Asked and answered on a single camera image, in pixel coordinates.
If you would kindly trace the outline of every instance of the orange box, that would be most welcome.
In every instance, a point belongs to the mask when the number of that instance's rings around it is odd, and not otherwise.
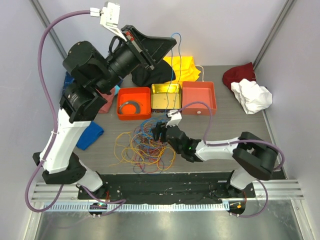
[[[123,114],[119,113],[120,106],[126,102],[136,102],[140,107],[140,113],[136,112],[136,107],[127,104],[121,109]],[[148,87],[121,88],[118,92],[116,101],[116,113],[122,121],[144,120],[151,118],[151,94]]]
[[[212,81],[184,81],[182,83],[182,107],[196,101],[208,104],[212,115],[216,114],[215,85]],[[182,114],[210,115],[210,112],[205,105],[196,103],[185,108]]]

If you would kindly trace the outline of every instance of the white bracket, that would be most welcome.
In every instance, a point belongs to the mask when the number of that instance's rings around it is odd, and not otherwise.
[[[167,122],[167,124],[165,125],[165,127],[173,127],[173,126],[178,126],[178,124],[180,123],[182,116],[180,112],[177,112],[178,110],[170,110],[166,115],[168,116],[168,118],[170,118],[170,120]]]
[[[102,10],[99,8],[90,8],[90,15],[92,17],[100,17],[100,25],[111,31],[113,34],[122,38],[125,42],[127,38],[118,28],[120,5],[113,2],[106,2]]]

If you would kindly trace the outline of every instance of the table surface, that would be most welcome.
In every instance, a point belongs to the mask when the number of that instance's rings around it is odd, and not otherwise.
[[[205,66],[204,80],[214,82],[217,112],[213,116],[208,141],[228,140],[240,136],[242,132],[251,132],[259,138],[271,142],[270,135],[262,112],[247,115],[238,103],[233,93],[223,84],[222,76],[232,66]],[[126,77],[122,88],[133,87],[130,77]],[[75,148],[74,152],[84,164],[100,174],[132,174],[133,166],[130,163],[120,163],[114,155],[114,145],[117,136],[123,132],[131,132],[142,123],[142,120],[121,121],[116,111],[117,97],[113,99],[109,113],[98,114],[95,122],[104,129],[104,134],[87,150]],[[193,139],[202,139],[208,126],[208,116],[182,115],[179,128]],[[123,137],[119,143],[127,146],[129,138]],[[116,153],[121,156],[122,149],[116,148]],[[170,164],[170,156],[163,158],[166,166]],[[230,172],[239,167],[234,160],[210,160],[207,162],[188,162],[180,155],[176,156],[173,166],[166,173],[185,172]]]

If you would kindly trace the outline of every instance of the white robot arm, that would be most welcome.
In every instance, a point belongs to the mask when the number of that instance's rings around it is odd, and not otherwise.
[[[223,141],[207,141],[192,139],[178,128],[182,115],[177,110],[167,113],[168,122],[158,122],[152,129],[153,138],[168,142],[172,148],[189,162],[209,160],[236,160],[240,167],[229,177],[227,187],[240,192],[255,179],[271,178],[278,152],[261,144],[234,143],[238,140],[261,140],[249,132],[241,136]]]
[[[86,187],[100,198],[107,186],[97,172],[87,168],[73,150],[99,109],[106,104],[100,93],[109,94],[121,79],[137,66],[154,69],[163,57],[177,44],[171,37],[150,37],[134,26],[117,28],[120,7],[107,2],[102,10],[91,8],[93,17],[116,36],[110,42],[109,55],[104,58],[88,41],[76,43],[63,61],[63,66],[74,77],[64,91],[58,112],[58,129],[42,152],[33,154],[37,165],[44,158],[54,135],[55,141],[43,163],[42,177],[47,184],[73,184]]]

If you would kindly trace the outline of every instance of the pink object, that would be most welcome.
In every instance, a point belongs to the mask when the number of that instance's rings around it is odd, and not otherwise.
[[[212,81],[184,81],[182,83],[182,107],[192,102],[205,102],[212,114],[217,112],[215,86]],[[182,110],[186,115],[210,115],[209,110],[202,104],[193,104]]]
[[[101,93],[101,92],[98,91],[101,94],[101,96],[105,100],[107,100],[107,103],[100,108],[100,110],[98,112],[99,114],[107,114],[109,112],[109,109],[110,109],[110,107],[112,105],[112,101],[114,100],[114,97],[115,97],[115,91],[116,91],[116,89],[112,88],[111,91],[110,91],[111,95],[108,95],[108,94],[105,94],[105,93]]]

